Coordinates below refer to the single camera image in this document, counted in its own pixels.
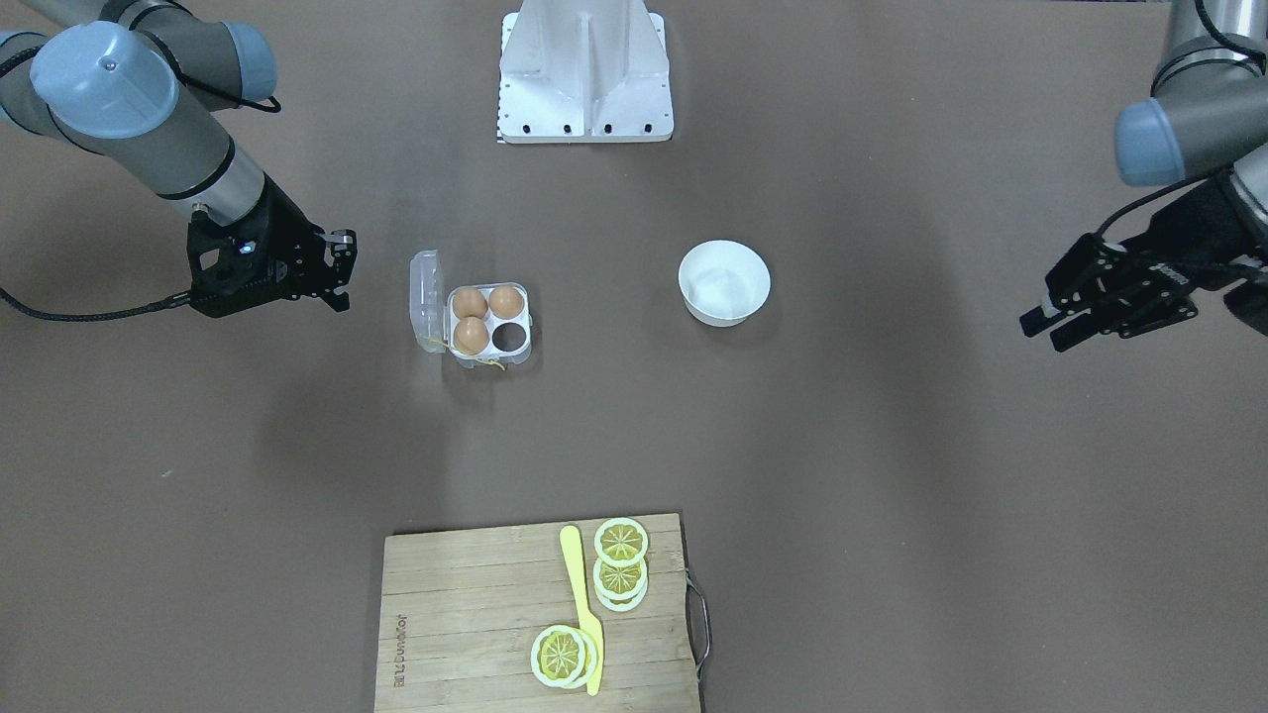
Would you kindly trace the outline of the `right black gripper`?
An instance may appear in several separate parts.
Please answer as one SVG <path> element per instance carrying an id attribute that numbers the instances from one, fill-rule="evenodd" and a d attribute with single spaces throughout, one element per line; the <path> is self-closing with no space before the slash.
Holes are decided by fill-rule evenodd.
<path id="1" fill-rule="evenodd" d="M 242 218 L 218 225 L 197 204 L 186 225 L 189 304 L 212 318 L 273 301 L 318 298 L 346 312 L 346 293 L 358 260 L 358 233 L 325 233 L 298 206 L 265 178 L 262 194 Z"/>

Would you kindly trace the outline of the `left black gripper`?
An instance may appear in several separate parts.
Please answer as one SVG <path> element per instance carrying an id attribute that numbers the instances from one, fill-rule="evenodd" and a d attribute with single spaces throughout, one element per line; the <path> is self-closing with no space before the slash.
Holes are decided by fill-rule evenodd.
<path id="1" fill-rule="evenodd" d="M 1104 239 L 1123 214 L 1183 189 L 1135 239 Z M 1196 291 L 1224 292 L 1224 307 L 1265 332 L 1265 213 L 1235 176 L 1177 181 L 1085 232 L 1047 271 L 1041 304 L 1019 316 L 1025 337 L 1050 334 L 1058 353 L 1090 337 L 1140 335 L 1193 318 Z"/>

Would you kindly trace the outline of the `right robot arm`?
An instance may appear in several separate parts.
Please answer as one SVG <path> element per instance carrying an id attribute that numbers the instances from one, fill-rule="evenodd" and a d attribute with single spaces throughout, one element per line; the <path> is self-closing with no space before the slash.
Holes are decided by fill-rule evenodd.
<path id="1" fill-rule="evenodd" d="M 3 119 L 118 162 L 186 219 L 186 291 L 67 322 L 189 307 L 219 318 L 311 297 L 350 306 L 358 239 L 312 223 L 216 118 L 275 114 L 276 60 L 254 25 L 176 1 L 36 1 L 60 23 L 3 36 Z"/>

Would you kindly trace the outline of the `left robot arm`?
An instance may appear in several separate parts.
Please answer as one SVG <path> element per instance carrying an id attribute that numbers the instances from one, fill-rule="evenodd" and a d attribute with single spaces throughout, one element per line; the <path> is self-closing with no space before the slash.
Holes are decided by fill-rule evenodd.
<path id="1" fill-rule="evenodd" d="M 1047 271 L 1019 316 L 1055 351 L 1097 335 L 1140 337 L 1193 318 L 1196 291 L 1221 292 L 1265 331 L 1267 77 L 1263 1 L 1175 1 L 1149 95 L 1115 119 L 1118 176 L 1165 199 L 1134 239 L 1107 218 Z"/>

